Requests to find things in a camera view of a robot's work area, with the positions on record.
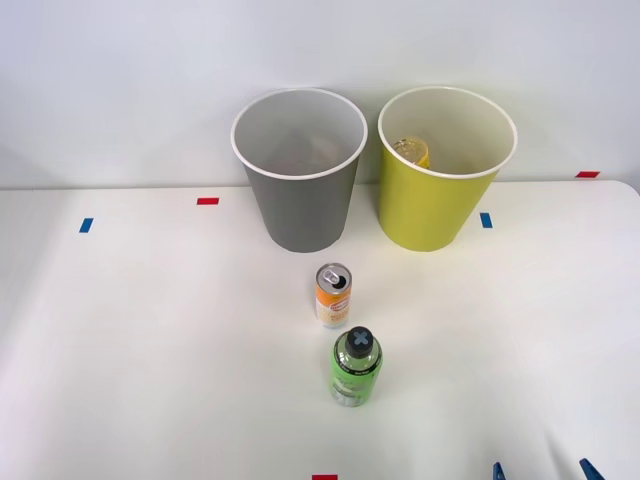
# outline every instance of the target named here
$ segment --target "pull tab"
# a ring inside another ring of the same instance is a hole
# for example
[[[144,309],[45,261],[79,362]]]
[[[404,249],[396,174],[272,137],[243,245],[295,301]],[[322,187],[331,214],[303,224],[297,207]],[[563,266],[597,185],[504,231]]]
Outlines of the pull tab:
[[[322,273],[322,278],[324,278],[331,285],[335,285],[340,282],[340,277],[333,273],[331,270],[327,269]]]

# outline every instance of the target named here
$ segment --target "can lid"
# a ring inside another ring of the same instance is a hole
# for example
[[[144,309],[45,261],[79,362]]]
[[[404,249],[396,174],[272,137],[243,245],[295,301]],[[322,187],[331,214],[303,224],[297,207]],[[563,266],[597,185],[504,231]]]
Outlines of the can lid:
[[[327,263],[318,270],[316,281],[327,293],[342,293],[351,286],[351,272],[339,263]]]
[[[368,328],[353,327],[347,333],[345,348],[352,357],[364,358],[371,354],[373,342],[373,334]]]

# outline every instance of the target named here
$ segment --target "bottle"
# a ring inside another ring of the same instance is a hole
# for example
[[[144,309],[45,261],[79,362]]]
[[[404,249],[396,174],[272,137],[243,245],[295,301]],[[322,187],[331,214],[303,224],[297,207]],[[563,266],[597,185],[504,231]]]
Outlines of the bottle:
[[[429,168],[429,147],[418,137],[405,137],[393,144],[393,149],[405,160],[422,168]]]
[[[354,327],[338,337],[331,361],[331,394],[340,405],[358,407],[373,391],[382,367],[378,340],[364,327]]]

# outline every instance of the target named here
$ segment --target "can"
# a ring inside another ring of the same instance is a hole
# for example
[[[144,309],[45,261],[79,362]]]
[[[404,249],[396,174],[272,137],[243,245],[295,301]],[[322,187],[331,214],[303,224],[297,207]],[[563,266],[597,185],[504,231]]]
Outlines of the can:
[[[325,327],[344,325],[351,301],[351,272],[340,263],[327,263],[316,273],[316,316]]]
[[[340,405],[359,407],[373,391],[382,367],[382,348],[365,327],[338,337],[331,355],[331,394]]]

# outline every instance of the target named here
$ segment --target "bottle cap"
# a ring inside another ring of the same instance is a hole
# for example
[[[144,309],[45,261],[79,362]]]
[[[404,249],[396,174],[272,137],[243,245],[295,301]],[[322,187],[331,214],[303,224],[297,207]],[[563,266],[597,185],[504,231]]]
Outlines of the bottle cap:
[[[364,358],[371,355],[373,350],[373,334],[364,327],[353,327],[347,333],[345,348],[354,358]]]

